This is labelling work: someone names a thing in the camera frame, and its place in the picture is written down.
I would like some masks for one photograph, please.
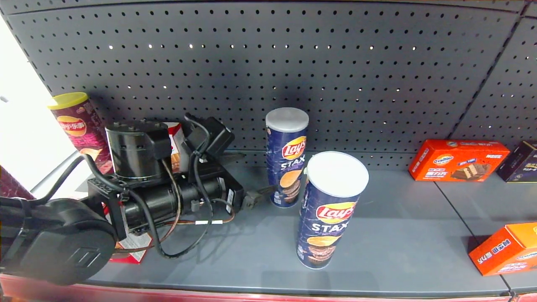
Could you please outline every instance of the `lay's stax can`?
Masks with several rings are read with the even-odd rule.
[[[265,121],[268,183],[278,186],[271,201],[278,207],[291,207],[296,204],[306,162],[304,150],[309,117],[300,109],[283,107],[269,112]]]
[[[350,222],[369,173],[353,156],[329,151],[314,155],[306,174],[296,252],[308,268],[322,269]]]

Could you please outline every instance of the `lay's logo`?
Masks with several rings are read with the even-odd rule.
[[[355,206],[356,203],[353,202],[322,205],[317,208],[316,215],[320,221],[335,225],[349,219]]]
[[[300,136],[288,142],[281,150],[281,156],[288,160],[297,159],[304,153],[306,148],[306,137]]]
[[[437,166],[443,166],[445,164],[447,164],[448,162],[450,162],[452,159],[454,159],[453,155],[451,154],[442,154],[440,156],[437,157],[437,159],[435,159],[433,161],[433,163]]]

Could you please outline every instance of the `chip can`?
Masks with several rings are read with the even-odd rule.
[[[296,252],[311,269],[326,267],[369,182],[366,167],[341,152],[321,152],[308,162]]]
[[[106,133],[88,95],[84,92],[58,95],[47,107],[75,148],[81,154],[90,155],[101,173],[112,172]]]
[[[296,204],[306,162],[309,117],[300,109],[283,107],[269,112],[265,121],[268,183],[278,186],[271,201],[278,207],[291,207]]]

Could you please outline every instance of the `orange box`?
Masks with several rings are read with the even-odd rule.
[[[537,269],[537,222],[505,225],[469,255],[483,276]]]
[[[497,141],[426,140],[409,172],[417,181],[484,181],[509,154]]]

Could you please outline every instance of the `silver lid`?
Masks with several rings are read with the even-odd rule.
[[[308,126],[309,116],[298,108],[282,107],[269,112],[265,122],[270,129],[292,133],[304,130]]]

